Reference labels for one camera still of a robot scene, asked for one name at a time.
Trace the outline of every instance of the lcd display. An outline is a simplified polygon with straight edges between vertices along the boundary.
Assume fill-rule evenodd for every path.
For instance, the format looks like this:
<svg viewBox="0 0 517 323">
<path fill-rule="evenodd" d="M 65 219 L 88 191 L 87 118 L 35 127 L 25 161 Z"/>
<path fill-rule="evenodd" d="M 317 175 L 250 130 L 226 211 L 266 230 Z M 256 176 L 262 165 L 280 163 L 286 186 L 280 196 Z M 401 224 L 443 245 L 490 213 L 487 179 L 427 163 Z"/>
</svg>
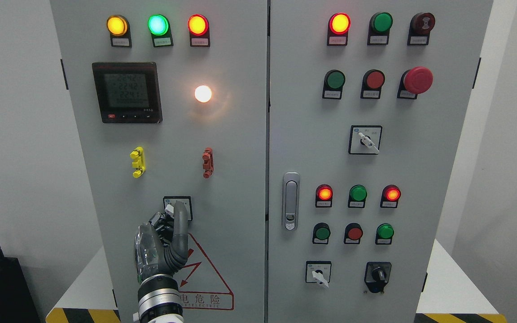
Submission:
<svg viewBox="0 0 517 323">
<path fill-rule="evenodd" d="M 149 108 L 145 74 L 105 74 L 111 108 Z"/>
</svg>

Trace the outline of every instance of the yellow cable clip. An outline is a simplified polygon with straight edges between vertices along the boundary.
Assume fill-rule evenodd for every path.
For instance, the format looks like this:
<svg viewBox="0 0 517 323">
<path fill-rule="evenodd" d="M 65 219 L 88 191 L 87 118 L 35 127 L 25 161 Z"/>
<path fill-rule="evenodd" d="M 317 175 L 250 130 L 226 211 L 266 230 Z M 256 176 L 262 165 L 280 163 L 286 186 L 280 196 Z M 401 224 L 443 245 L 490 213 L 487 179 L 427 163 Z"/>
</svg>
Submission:
<svg viewBox="0 0 517 323">
<path fill-rule="evenodd" d="M 139 178 L 145 172 L 145 152 L 143 151 L 143 147 L 139 146 L 134 151 L 131 151 L 131 159 L 133 162 L 131 163 L 131 167 L 135 168 L 133 172 L 133 177 Z"/>
</svg>

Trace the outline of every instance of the digital power meter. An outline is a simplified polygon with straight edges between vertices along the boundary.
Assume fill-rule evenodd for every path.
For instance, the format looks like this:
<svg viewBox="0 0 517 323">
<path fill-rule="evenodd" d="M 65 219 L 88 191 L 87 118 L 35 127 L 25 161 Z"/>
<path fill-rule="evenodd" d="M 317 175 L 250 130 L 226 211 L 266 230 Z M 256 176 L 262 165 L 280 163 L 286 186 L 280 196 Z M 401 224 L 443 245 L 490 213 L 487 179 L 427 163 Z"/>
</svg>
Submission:
<svg viewBox="0 0 517 323">
<path fill-rule="evenodd" d="M 93 63 L 103 123 L 160 123 L 157 64 Z"/>
</svg>

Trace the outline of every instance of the gray metal panel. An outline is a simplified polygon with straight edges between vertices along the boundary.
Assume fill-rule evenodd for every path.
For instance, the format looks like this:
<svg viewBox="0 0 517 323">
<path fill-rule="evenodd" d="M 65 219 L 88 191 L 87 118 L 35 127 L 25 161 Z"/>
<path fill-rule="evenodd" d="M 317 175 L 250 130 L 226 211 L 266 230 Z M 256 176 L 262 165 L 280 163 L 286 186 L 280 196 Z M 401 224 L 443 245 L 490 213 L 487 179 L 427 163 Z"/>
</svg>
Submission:
<svg viewBox="0 0 517 323">
<path fill-rule="evenodd" d="M 138 309 L 133 237 L 140 223 L 162 210 L 163 196 L 193 197 L 189 232 L 235 298 L 233 311 L 186 310 L 186 319 L 193 323 L 262 321 L 266 0 L 51 0 L 51 5 L 123 322 L 130 322 Z M 155 13 L 170 20 L 174 47 L 152 47 L 146 22 Z M 187 20 L 195 13 L 209 19 L 210 48 L 189 46 Z M 132 48 L 111 47 L 105 27 L 111 14 L 129 20 Z M 162 123 L 101 123 L 91 68 L 95 61 L 155 61 Z M 193 98 L 200 84 L 214 92 L 205 105 Z M 147 169 L 134 179 L 129 153 L 137 145 L 145 149 Z M 205 147 L 214 150 L 215 166 L 207 180 L 202 176 Z M 212 273 L 207 272 L 209 280 L 215 278 Z"/>
<path fill-rule="evenodd" d="M 414 319 L 430 250 L 458 145 L 491 0 L 271 1 L 269 192 L 269 322 L 397 322 Z M 376 12 L 390 12 L 386 46 L 367 46 Z M 337 12 L 351 17 L 348 45 L 327 47 L 326 28 Z M 429 45 L 406 45 L 418 12 L 432 12 Z M 400 76 L 429 67 L 434 85 L 417 100 L 396 99 Z M 362 77 L 386 75 L 380 100 L 359 98 Z M 342 100 L 320 97 L 324 74 L 345 73 Z M 348 155 L 351 125 L 381 125 L 380 155 Z M 282 176 L 300 174 L 300 225 L 279 221 Z M 330 184 L 333 206 L 314 208 L 315 189 Z M 365 209 L 347 208 L 355 184 L 368 189 Z M 402 190 L 397 209 L 381 209 L 388 184 Z M 316 223 L 330 225 L 328 245 L 311 243 Z M 344 229 L 359 223 L 360 245 L 345 245 Z M 375 245 L 376 228 L 394 226 L 392 245 Z M 305 262 L 332 261 L 328 290 L 304 282 Z M 367 262 L 392 262 L 385 294 L 363 294 Z"/>
</svg>

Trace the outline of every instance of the yellow black hazard stripe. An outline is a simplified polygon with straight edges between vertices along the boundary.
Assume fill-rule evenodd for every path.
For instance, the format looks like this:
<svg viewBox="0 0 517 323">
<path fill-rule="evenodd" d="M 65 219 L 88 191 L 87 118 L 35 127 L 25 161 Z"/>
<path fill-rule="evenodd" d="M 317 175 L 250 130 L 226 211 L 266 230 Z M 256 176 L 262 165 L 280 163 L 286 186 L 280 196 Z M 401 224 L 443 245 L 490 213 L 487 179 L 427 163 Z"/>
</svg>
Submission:
<svg viewBox="0 0 517 323">
<path fill-rule="evenodd" d="M 501 314 L 416 314 L 414 323 L 507 323 Z"/>
<path fill-rule="evenodd" d="M 47 315 L 47 323 L 120 323 L 118 310 L 55 308 Z"/>
<path fill-rule="evenodd" d="M 120 323 L 117 310 L 53 309 L 47 323 Z M 501 314 L 416 314 L 414 323 L 507 323 Z"/>
</svg>

